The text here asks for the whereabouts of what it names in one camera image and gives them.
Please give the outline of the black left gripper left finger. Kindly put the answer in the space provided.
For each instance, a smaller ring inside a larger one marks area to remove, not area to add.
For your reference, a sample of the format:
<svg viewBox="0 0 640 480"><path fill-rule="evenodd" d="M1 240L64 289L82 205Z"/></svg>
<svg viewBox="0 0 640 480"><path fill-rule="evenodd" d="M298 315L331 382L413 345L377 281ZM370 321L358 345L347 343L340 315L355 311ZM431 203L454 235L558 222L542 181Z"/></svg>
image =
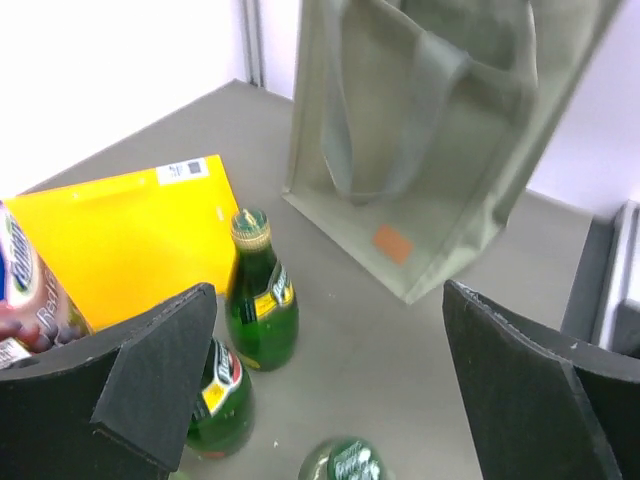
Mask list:
<svg viewBox="0 0 640 480"><path fill-rule="evenodd" d="M4 479L165 479L179 467L216 320L199 283L1 372Z"/></svg>

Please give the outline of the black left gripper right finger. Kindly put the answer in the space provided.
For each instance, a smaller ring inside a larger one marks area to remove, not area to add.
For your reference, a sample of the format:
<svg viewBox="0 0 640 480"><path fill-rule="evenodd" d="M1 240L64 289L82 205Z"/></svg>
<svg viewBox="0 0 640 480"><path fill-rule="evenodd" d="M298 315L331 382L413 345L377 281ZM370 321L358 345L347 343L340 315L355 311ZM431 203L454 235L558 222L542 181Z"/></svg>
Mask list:
<svg viewBox="0 0 640 480"><path fill-rule="evenodd" d="M455 280L442 313L483 478L638 478L638 359Z"/></svg>

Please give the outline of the green perrier bottle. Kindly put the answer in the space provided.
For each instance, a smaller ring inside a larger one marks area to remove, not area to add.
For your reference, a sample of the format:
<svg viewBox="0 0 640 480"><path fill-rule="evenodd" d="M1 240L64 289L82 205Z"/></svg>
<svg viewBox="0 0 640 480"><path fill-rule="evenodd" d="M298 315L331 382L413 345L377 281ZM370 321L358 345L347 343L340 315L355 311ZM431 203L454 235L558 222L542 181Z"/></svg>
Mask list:
<svg viewBox="0 0 640 480"><path fill-rule="evenodd" d="M226 292L226 323L244 364L269 372L292 358L299 333L296 292L273 245L271 225L261 209L242 208L231 219L236 249Z"/></svg>
<svg viewBox="0 0 640 480"><path fill-rule="evenodd" d="M225 342L213 338L186 445L206 458L228 457L248 442L254 420L251 378L235 352Z"/></svg>

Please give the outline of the grape juice carton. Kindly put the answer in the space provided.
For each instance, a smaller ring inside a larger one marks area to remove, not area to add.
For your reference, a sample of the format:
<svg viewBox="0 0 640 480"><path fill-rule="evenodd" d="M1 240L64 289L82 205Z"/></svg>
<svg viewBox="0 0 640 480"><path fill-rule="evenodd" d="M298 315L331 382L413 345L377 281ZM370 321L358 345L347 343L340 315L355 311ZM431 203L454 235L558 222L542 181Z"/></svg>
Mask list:
<svg viewBox="0 0 640 480"><path fill-rule="evenodd" d="M1 367L91 335L92 327L6 206L1 207Z"/></svg>

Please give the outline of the clear chang soda bottle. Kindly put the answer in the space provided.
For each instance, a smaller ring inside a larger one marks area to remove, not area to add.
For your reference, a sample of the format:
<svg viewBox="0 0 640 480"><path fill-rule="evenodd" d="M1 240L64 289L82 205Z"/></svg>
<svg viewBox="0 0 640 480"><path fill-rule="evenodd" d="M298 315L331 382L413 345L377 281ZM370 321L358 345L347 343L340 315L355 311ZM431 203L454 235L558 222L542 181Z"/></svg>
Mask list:
<svg viewBox="0 0 640 480"><path fill-rule="evenodd" d="M304 458L298 480L387 480L394 476L378 449L358 436L322 440Z"/></svg>

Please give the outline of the green canvas bag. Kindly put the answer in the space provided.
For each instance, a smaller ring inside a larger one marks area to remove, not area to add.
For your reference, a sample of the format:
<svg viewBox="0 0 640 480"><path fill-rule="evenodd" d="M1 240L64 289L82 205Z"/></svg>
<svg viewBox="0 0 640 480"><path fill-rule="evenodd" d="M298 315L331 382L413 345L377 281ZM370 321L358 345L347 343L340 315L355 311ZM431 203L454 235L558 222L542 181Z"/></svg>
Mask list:
<svg viewBox="0 0 640 480"><path fill-rule="evenodd" d="M414 303L504 229L616 1L306 1L285 199Z"/></svg>

